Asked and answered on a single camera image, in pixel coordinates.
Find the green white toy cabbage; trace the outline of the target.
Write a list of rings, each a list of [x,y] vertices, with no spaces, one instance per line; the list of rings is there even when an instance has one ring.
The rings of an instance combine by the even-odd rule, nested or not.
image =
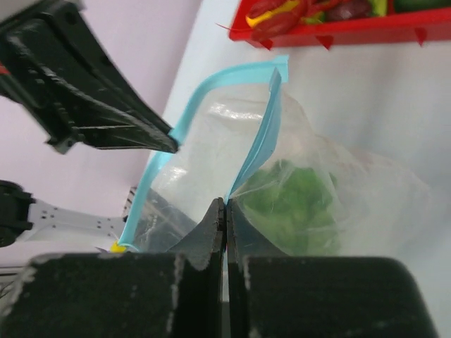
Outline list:
[[[235,198],[248,221],[290,256],[334,256],[338,226],[331,193],[312,168],[286,160],[253,174]]]

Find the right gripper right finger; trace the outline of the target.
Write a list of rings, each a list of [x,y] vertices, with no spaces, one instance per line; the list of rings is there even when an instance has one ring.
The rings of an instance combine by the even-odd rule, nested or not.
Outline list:
[[[385,257],[293,257],[225,209],[233,337],[437,337],[408,269]]]

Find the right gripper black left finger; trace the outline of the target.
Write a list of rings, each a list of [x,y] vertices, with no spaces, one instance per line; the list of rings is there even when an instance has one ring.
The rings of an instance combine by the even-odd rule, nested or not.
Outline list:
[[[166,253],[33,258],[1,307],[2,337],[219,337],[224,203]]]

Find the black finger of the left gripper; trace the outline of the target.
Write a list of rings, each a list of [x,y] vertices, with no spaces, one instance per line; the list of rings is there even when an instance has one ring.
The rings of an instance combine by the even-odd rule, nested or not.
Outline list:
[[[171,127],[136,94],[92,34],[79,1],[1,2],[1,95],[23,106],[60,154],[174,154]]]

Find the clear zip top bag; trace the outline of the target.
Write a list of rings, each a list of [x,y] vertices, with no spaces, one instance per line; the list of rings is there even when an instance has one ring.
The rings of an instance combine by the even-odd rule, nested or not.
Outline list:
[[[288,58],[226,68],[191,96],[137,187],[118,244],[166,251],[217,198],[291,256],[398,256],[446,218],[449,200],[388,158],[311,128],[283,91]]]

